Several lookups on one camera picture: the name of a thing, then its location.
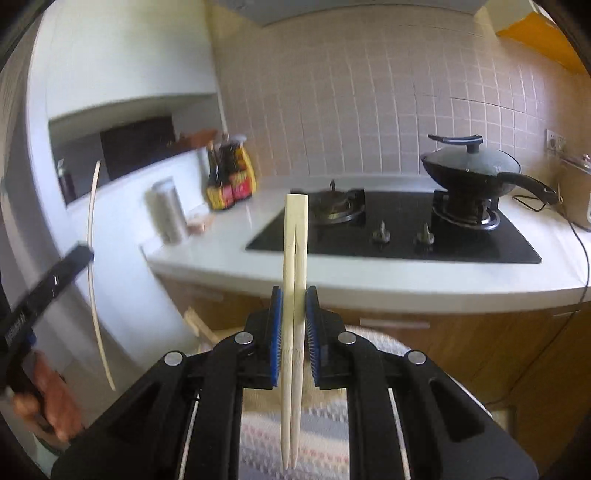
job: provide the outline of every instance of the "electrical outlet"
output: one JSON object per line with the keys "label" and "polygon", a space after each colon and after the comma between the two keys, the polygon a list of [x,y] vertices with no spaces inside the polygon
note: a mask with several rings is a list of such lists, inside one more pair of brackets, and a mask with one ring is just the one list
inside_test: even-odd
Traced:
{"label": "electrical outlet", "polygon": [[566,138],[560,134],[546,129],[546,150],[556,153],[564,153],[566,149]]}

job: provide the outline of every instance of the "kitchen counter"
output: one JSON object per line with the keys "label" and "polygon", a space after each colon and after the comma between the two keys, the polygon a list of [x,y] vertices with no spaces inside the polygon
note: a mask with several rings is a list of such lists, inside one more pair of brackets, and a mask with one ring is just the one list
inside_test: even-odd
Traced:
{"label": "kitchen counter", "polygon": [[[224,290],[269,297],[282,279],[282,255],[246,251],[246,245],[284,206],[289,187],[324,188],[330,179],[271,180],[247,202],[216,215],[210,229],[177,246],[146,255],[157,274]],[[433,191],[430,179],[341,179],[337,188]],[[536,213],[507,195],[499,209],[527,238],[541,264],[308,255],[308,285],[325,306],[409,313],[487,313],[575,304],[586,281],[583,250],[556,212]],[[577,228],[591,254],[591,233]],[[591,299],[591,289],[585,300]]]}

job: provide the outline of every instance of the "metal canister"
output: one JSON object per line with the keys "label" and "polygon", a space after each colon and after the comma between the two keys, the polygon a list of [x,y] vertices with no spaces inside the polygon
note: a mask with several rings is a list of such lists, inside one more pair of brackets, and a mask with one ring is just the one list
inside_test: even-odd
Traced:
{"label": "metal canister", "polygon": [[179,244],[189,238],[178,192],[172,178],[157,181],[152,185],[154,220],[167,244]]}

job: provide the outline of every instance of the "human hand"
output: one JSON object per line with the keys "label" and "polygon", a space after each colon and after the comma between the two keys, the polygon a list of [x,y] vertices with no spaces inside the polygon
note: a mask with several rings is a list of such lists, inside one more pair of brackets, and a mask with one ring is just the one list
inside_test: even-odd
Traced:
{"label": "human hand", "polygon": [[[66,383],[49,367],[45,356],[40,352],[35,354],[33,383],[45,399],[44,412],[40,411],[39,401],[31,394],[15,394],[12,399],[13,409],[37,437],[53,446],[63,447],[82,431],[82,418]],[[35,419],[39,414],[44,415],[55,430],[55,435],[41,429]]]}

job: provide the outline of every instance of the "pan handle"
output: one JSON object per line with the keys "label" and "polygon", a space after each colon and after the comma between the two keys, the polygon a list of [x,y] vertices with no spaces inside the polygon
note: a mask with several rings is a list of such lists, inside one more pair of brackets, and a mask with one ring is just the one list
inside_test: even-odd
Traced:
{"label": "pan handle", "polygon": [[527,175],[522,175],[521,173],[501,172],[496,178],[501,183],[511,183],[533,193],[541,202],[548,203],[549,205],[560,203],[560,197],[554,189],[548,187],[539,180],[528,177]]}

